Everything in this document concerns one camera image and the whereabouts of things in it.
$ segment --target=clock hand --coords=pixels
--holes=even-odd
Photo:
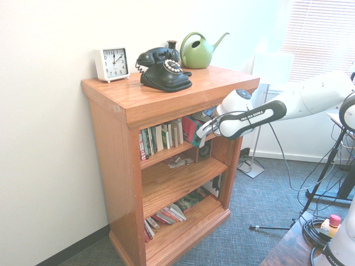
[[[122,58],[122,56],[123,56],[123,55],[121,55],[121,56],[115,61],[115,63],[116,63],[118,60],[120,60],[120,58]]]

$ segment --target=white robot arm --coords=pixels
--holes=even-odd
[[[234,140],[257,126],[276,121],[304,117],[339,109],[342,125],[355,132],[355,87],[344,73],[335,71],[310,78],[297,89],[288,90],[257,108],[252,108],[251,96],[244,90],[234,90],[223,100],[214,118],[197,131],[199,138],[209,133]],[[350,266],[355,261],[355,203],[323,253],[314,260],[315,266]]]
[[[254,109],[248,92],[234,90],[217,107],[214,118],[199,128],[197,135],[203,138],[213,131],[217,135],[234,140],[269,122],[334,109],[354,90],[350,78],[340,71],[307,79],[301,82],[297,89],[286,90]]]

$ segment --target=wooden bookshelf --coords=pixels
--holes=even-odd
[[[161,162],[142,171],[144,218],[181,199],[227,168],[220,161],[208,158],[173,169]]]
[[[163,161],[192,148],[186,141],[140,160],[139,130],[218,105],[234,89],[252,93],[259,83],[258,77],[215,66],[191,72],[193,86],[176,93],[143,86],[139,73],[111,83],[82,81],[90,103],[109,237],[127,266],[172,265],[230,215],[241,138],[215,137],[209,159],[178,168],[170,169]],[[220,173],[224,177],[218,200],[208,196],[188,210],[186,221],[162,226],[145,243],[146,217]]]

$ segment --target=watering can handle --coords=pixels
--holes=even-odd
[[[183,57],[185,56],[185,53],[182,53],[182,51],[184,50],[185,43],[186,43],[187,39],[189,39],[189,38],[190,38],[191,36],[193,36],[193,35],[198,35],[198,36],[201,37],[201,39],[206,40],[205,37],[204,37],[201,33],[199,33],[199,32],[191,32],[190,34],[188,34],[188,35],[185,37],[185,39],[182,41],[182,44],[181,44],[181,47],[180,47],[180,55],[181,55],[181,60],[182,60],[182,62],[184,62],[184,60],[185,60],[185,58],[183,59]]]

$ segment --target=rotary dial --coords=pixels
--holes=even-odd
[[[182,73],[182,69],[180,65],[171,59],[167,59],[164,61],[164,67],[172,73],[175,74]]]

